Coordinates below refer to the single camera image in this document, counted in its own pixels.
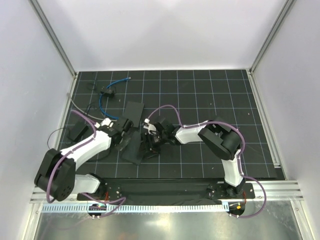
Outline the black network switch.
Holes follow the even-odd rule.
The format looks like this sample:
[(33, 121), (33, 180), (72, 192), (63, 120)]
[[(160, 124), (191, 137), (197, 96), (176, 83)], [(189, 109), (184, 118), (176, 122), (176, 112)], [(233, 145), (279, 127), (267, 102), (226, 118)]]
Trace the black network switch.
[(128, 163), (139, 166), (143, 159), (141, 149), (144, 144), (144, 141), (142, 139), (141, 134), (138, 131), (134, 131), (130, 137), (130, 141), (124, 149), (121, 155), (121, 159)]
[(133, 127), (138, 128), (145, 105), (141, 102), (128, 101), (124, 108), (123, 117), (133, 123)]

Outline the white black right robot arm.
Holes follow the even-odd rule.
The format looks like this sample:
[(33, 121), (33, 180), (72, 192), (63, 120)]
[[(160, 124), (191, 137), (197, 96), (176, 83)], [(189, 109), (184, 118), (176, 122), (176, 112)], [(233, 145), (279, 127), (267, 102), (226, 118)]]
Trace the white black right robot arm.
[(241, 167), (241, 154), (245, 148), (244, 137), (232, 125), (206, 120), (194, 125), (174, 126), (166, 119), (143, 122), (145, 133), (141, 134), (138, 156), (143, 160), (161, 151), (161, 146), (181, 146), (189, 143), (204, 143), (221, 159), (224, 171), (224, 191), (230, 198), (243, 193), (245, 177)]

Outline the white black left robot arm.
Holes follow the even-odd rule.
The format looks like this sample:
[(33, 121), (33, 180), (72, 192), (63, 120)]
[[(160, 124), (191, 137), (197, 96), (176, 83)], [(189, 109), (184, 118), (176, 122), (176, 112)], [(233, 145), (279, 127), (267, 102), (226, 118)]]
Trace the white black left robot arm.
[(123, 149), (130, 140), (126, 133), (133, 126), (125, 117), (116, 121), (106, 118), (92, 124), (93, 133), (82, 141), (61, 150), (49, 149), (34, 178), (34, 184), (46, 193), (47, 202), (61, 202), (71, 194), (103, 199), (106, 182), (95, 173), (77, 174), (77, 170), (100, 152), (111, 147)]

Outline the black grid work mat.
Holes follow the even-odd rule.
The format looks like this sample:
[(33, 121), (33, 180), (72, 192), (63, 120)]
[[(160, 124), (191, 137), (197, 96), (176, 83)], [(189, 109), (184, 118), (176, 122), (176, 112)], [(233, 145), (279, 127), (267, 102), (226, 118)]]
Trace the black grid work mat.
[[(101, 97), (102, 87), (116, 90)], [(246, 147), (241, 156), (245, 175), (259, 180), (283, 180), (274, 162), (247, 72), (241, 70), (123, 70), (78, 74), (70, 109), (96, 118), (120, 117), (127, 102), (143, 103), (142, 117), (161, 116), (174, 125), (192, 125), (216, 117), (239, 129)], [(79, 174), (103, 178), (191, 179), (221, 178), (223, 165), (204, 143), (166, 144), (160, 154), (139, 166), (122, 160), (114, 149), (92, 157)]]

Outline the black power adapter far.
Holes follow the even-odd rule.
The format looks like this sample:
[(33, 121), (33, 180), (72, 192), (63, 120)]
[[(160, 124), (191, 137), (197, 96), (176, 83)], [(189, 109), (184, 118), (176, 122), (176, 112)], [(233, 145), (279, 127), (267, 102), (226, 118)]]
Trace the black power adapter far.
[(100, 96), (102, 98), (111, 98), (113, 99), (115, 97), (116, 90), (112, 87), (102, 87), (100, 89)]

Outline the black power adapter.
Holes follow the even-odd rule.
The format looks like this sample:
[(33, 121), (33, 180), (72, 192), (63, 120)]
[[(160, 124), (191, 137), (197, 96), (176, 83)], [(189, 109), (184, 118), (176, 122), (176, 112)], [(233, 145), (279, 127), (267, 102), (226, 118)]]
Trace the black power adapter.
[(67, 138), (72, 142), (78, 142), (81, 137), (87, 132), (88, 126), (83, 121), (78, 121), (70, 130)]
[(111, 98), (113, 99), (115, 97), (116, 90), (112, 87), (102, 87), (100, 89), (100, 96), (102, 98)]

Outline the black power adapter left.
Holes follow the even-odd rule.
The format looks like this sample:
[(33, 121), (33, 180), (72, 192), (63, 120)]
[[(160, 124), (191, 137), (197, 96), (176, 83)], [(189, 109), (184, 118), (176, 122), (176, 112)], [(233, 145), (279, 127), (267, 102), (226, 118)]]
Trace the black power adapter left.
[(67, 138), (72, 142), (78, 142), (81, 137), (87, 132), (88, 126), (83, 121), (78, 121), (70, 130)]

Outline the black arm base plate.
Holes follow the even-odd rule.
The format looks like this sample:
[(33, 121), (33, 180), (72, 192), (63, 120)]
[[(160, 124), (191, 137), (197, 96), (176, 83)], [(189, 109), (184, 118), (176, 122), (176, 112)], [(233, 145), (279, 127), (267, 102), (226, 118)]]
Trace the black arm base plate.
[(126, 197), (126, 203), (129, 205), (198, 204), (202, 201), (210, 203), (227, 199), (251, 200), (256, 197), (251, 183), (244, 183), (236, 190), (214, 179), (108, 180), (89, 196), (109, 201)]

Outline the aluminium frame rail front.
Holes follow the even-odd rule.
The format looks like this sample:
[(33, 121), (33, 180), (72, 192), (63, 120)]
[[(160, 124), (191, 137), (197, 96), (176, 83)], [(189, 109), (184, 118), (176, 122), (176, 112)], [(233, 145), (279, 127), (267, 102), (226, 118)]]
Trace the aluminium frame rail front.
[(101, 199), (111, 201), (126, 197), (126, 205), (186, 206), (211, 205), (217, 202), (302, 200), (296, 181), (246, 181), (239, 194), (231, 193), (217, 179), (126, 179), (108, 178)]

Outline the aluminium frame post left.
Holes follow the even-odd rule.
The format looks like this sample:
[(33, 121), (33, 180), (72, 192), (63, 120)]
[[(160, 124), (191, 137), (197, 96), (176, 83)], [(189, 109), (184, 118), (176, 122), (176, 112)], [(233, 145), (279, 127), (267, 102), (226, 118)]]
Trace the aluminium frame post left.
[(58, 54), (60, 55), (63, 63), (67, 67), (68, 71), (72, 75), (73, 78), (76, 77), (77, 72), (75, 71), (74, 67), (72, 66), (63, 46), (61, 45), (54, 29), (52, 28), (45, 12), (43, 11), (41, 5), (37, 0), (28, 0), (29, 4), (33, 8), (35, 14), (37, 15), (38, 19), (40, 20), (45, 32), (47, 33), (48, 37), (50, 38), (53, 46), (57, 50)]

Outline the aluminium frame post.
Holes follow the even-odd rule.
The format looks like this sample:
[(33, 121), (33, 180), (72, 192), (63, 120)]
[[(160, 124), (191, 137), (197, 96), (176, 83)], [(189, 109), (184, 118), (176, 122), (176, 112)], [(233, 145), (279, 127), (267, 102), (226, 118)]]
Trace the aluminium frame post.
[(28, 0), (29, 4), (33, 8), (35, 14), (37, 15), (38, 19), (40, 20), (45, 32), (47, 33), (48, 37), (50, 38), (53, 46), (57, 50), (58, 54), (60, 55), (63, 63), (67, 67), (68, 71), (72, 75), (73, 78), (76, 77), (77, 72), (75, 71), (74, 67), (72, 66), (63, 46), (61, 45), (54, 29), (52, 28), (45, 12), (43, 11), (41, 5), (37, 0)]
[(295, 5), (296, 0), (286, 0), (283, 6), (280, 9), (270, 31), (268, 32), (260, 50), (258, 51), (251, 67), (249, 68), (249, 72), (252, 75), (257, 67), (259, 66), (261, 60), (263, 59), (264, 55), (266, 54), (267, 50), (271, 46), (273, 40), (275, 39), (276, 35), (278, 34), (281, 26), (283, 25), (285, 19), (289, 15), (290, 11), (292, 10), (293, 6)]

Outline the aluminium frame post right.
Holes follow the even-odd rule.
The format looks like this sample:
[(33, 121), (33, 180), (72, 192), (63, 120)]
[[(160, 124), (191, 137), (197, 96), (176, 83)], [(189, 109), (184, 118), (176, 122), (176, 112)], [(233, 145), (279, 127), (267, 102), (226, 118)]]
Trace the aluminium frame post right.
[(261, 60), (263, 59), (264, 55), (266, 54), (267, 50), (271, 46), (273, 40), (275, 39), (276, 35), (278, 34), (281, 26), (283, 25), (285, 19), (289, 15), (290, 11), (292, 10), (293, 6), (295, 5), (296, 0), (286, 0), (283, 6), (280, 9), (270, 31), (268, 32), (260, 50), (258, 51), (251, 67), (249, 68), (249, 72), (252, 75), (257, 67), (259, 66)]

